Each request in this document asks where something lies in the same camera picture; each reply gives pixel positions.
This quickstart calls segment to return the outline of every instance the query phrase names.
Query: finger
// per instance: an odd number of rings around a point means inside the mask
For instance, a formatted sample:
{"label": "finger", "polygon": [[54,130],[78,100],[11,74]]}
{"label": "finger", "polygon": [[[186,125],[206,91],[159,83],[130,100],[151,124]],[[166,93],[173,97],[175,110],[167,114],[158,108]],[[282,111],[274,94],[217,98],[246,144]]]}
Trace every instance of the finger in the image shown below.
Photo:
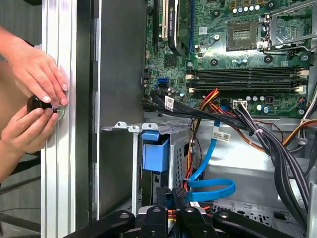
{"label": "finger", "polygon": [[58,107],[59,101],[56,96],[55,90],[53,88],[52,83],[44,74],[40,67],[32,67],[28,68],[27,71],[32,75],[32,77],[37,81],[40,87],[48,94],[51,98],[51,104],[54,107]]}
{"label": "finger", "polygon": [[41,101],[45,103],[49,103],[51,98],[48,94],[40,87],[38,82],[33,78],[33,76],[27,71],[23,71],[22,73],[15,73],[15,76],[19,78],[28,89],[36,95]]}
{"label": "finger", "polygon": [[62,105],[67,105],[68,100],[67,97],[63,91],[63,89],[61,88],[59,82],[57,81],[55,75],[52,73],[50,67],[48,65],[43,65],[41,67],[41,69],[43,70],[43,72],[45,73],[45,75],[48,77],[48,79],[50,80],[50,82],[53,85],[53,88],[55,90],[55,93],[57,95],[57,98],[59,99],[59,101],[61,102]]}
{"label": "finger", "polygon": [[50,119],[53,110],[50,108],[46,108],[44,113],[38,118],[30,127],[22,133],[19,137],[17,137],[16,142],[18,144],[29,144],[31,141],[36,140],[36,137],[41,133],[44,126]]}
{"label": "finger", "polygon": [[12,128],[12,131],[10,133],[12,138],[16,138],[16,137],[20,136],[33,123],[35,123],[37,121],[37,119],[39,119],[39,117],[43,114],[43,109],[42,108],[36,108],[33,111],[31,111],[30,113],[28,113],[25,116],[21,117],[24,114],[25,114],[25,112],[21,111],[20,113],[18,113],[18,115],[16,114],[15,116],[13,116],[12,120],[15,120],[15,123],[12,124],[12,126],[14,128]]}
{"label": "finger", "polygon": [[52,73],[55,75],[59,85],[62,87],[62,89],[64,91],[67,91],[68,90],[67,82],[66,82],[63,74],[61,73],[61,71],[57,67],[55,61],[52,60],[52,62],[50,62],[50,64],[49,64],[49,66],[50,66]]}
{"label": "finger", "polygon": [[42,148],[45,145],[45,142],[47,141],[48,137],[51,135],[52,131],[54,130],[56,124],[58,121],[58,114],[53,113],[42,129],[42,131],[39,133],[39,135],[35,138],[34,141],[30,143],[31,146],[33,145],[40,145],[40,148]]}
{"label": "finger", "polygon": [[28,114],[28,110],[25,105],[11,118],[11,121],[16,122],[20,120],[22,117],[26,116],[27,114]]}

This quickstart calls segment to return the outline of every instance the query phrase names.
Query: cpu socket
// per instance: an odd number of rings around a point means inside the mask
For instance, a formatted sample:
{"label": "cpu socket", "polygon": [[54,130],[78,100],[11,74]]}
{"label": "cpu socket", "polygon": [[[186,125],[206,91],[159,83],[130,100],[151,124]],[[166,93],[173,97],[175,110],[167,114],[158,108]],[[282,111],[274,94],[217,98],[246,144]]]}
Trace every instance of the cpu socket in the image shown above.
{"label": "cpu socket", "polygon": [[227,51],[257,48],[258,22],[231,22],[228,24]]}

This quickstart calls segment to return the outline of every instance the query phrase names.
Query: motherboard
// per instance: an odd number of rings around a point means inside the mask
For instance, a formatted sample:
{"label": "motherboard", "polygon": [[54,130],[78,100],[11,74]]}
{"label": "motherboard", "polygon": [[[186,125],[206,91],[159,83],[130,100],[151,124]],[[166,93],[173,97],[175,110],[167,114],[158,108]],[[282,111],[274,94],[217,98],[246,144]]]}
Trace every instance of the motherboard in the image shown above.
{"label": "motherboard", "polygon": [[199,107],[242,103],[253,116],[302,117],[312,6],[294,0],[148,0],[145,99],[153,89]]}

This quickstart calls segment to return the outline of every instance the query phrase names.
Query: sata port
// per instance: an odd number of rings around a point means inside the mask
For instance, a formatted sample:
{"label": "sata port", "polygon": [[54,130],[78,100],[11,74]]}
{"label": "sata port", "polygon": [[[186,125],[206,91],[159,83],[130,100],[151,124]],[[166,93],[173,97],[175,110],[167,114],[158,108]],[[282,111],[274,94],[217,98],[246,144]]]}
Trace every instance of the sata port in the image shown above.
{"label": "sata port", "polygon": [[169,79],[168,78],[158,78],[158,83],[168,83]]}
{"label": "sata port", "polygon": [[167,83],[159,83],[158,86],[160,88],[167,88],[168,87],[168,84]]}

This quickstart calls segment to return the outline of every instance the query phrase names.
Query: barcode sticker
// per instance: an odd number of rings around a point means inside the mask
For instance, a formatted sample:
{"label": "barcode sticker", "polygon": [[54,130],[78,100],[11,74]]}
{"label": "barcode sticker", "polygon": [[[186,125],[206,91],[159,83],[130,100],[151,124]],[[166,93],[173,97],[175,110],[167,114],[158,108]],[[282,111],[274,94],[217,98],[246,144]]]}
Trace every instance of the barcode sticker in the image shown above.
{"label": "barcode sticker", "polygon": [[227,133],[223,133],[221,131],[214,131],[212,134],[212,138],[224,142],[229,142],[231,135]]}
{"label": "barcode sticker", "polygon": [[200,27],[198,29],[198,35],[206,35],[207,34],[207,27]]}
{"label": "barcode sticker", "polygon": [[198,202],[189,202],[192,207],[200,207]]}
{"label": "barcode sticker", "polygon": [[174,99],[169,97],[169,96],[165,96],[165,108],[173,111],[174,108]]}

